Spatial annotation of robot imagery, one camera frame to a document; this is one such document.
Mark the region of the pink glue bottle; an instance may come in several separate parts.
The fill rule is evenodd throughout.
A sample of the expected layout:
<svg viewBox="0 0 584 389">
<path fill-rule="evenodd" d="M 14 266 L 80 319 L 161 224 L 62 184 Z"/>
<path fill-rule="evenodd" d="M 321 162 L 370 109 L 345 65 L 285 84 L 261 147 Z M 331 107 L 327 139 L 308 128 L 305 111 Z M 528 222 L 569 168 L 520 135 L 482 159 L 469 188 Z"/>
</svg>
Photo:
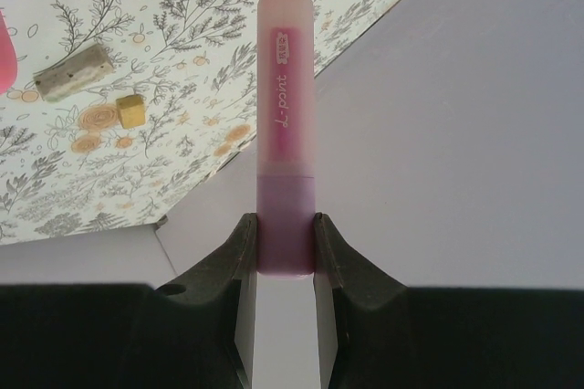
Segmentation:
<svg viewBox="0 0 584 389">
<path fill-rule="evenodd" d="M 0 30 L 0 93 L 12 87 L 17 78 L 16 52 L 8 28 L 1 16 Z"/>
</svg>

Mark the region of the pink translucent highlighter body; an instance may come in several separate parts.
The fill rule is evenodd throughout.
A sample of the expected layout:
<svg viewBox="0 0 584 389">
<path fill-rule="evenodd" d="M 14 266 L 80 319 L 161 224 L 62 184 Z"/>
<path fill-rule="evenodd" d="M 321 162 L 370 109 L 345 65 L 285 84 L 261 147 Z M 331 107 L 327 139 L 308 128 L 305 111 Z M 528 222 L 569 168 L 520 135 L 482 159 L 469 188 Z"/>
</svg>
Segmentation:
<svg viewBox="0 0 584 389">
<path fill-rule="evenodd" d="M 257 170 L 312 177 L 316 92 L 312 0 L 259 0 Z"/>
</svg>

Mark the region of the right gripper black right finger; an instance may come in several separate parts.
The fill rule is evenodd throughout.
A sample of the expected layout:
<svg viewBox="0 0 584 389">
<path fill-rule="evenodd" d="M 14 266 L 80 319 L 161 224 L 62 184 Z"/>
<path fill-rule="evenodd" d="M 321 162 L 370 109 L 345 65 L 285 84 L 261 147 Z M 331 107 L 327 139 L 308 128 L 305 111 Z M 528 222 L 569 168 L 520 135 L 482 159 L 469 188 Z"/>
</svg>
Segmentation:
<svg viewBox="0 0 584 389">
<path fill-rule="evenodd" d="M 576 289 L 408 287 L 313 222 L 324 388 L 580 388 Z"/>
</svg>

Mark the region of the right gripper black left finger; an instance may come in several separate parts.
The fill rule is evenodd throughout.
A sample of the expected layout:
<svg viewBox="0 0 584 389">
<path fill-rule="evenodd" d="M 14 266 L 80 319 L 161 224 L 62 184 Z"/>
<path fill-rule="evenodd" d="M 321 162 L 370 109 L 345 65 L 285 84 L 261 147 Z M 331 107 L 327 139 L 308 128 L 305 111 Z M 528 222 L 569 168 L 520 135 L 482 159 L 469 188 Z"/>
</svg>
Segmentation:
<svg viewBox="0 0 584 389">
<path fill-rule="evenodd" d="M 168 283 L 1 288 L 4 388 L 248 388 L 256 310 L 253 214 Z"/>
</svg>

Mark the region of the purple translucent highlighter cap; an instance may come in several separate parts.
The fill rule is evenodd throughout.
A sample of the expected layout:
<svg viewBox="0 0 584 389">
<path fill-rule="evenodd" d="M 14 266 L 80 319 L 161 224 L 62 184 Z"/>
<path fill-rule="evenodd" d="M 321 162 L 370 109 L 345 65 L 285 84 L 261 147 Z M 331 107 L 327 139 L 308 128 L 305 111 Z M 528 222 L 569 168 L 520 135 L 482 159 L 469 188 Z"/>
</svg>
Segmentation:
<svg viewBox="0 0 584 389">
<path fill-rule="evenodd" d="M 305 277 L 315 270 L 313 220 L 315 179 L 257 177 L 257 270 L 278 278 Z"/>
</svg>

